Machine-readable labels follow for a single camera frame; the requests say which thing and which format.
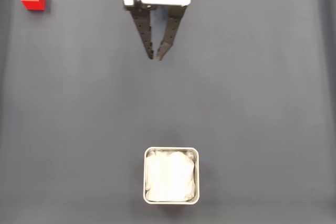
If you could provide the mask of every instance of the white cloth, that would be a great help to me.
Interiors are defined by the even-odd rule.
[[[194,154],[152,151],[146,158],[146,198],[188,201],[195,196]]]

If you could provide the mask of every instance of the white towel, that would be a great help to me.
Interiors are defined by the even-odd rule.
[[[188,201],[195,196],[192,152],[149,152],[146,197],[150,201]]]

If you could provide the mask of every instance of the square bin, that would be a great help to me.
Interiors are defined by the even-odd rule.
[[[146,157],[151,151],[180,151],[180,152],[192,152],[195,157],[195,167],[194,167],[194,180],[195,180],[195,197],[189,201],[149,201],[146,198]],[[200,181],[199,181],[199,171],[200,171],[200,159],[199,159],[198,151],[194,148],[186,148],[186,147],[150,147],[145,151],[144,154],[144,169],[143,169],[143,199],[148,204],[154,205],[193,205],[198,202],[200,198]]]

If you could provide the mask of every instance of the metal container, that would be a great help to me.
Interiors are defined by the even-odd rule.
[[[195,168],[194,168],[194,180],[195,180],[195,197],[192,198],[189,201],[149,201],[146,198],[146,157],[148,152],[151,151],[180,151],[180,152],[192,152],[194,153],[195,156]],[[199,181],[199,171],[200,171],[200,159],[199,159],[199,154],[198,151],[194,148],[184,148],[184,147],[149,147],[145,151],[144,155],[144,166],[143,166],[143,199],[148,203],[148,204],[153,204],[153,205],[193,205],[196,202],[198,202],[200,198],[200,181]]]

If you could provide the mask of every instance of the gray surface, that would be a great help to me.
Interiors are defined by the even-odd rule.
[[[193,0],[158,62],[121,0],[0,0],[0,223],[335,223],[330,1]],[[150,146],[199,151],[195,206],[143,201]]]

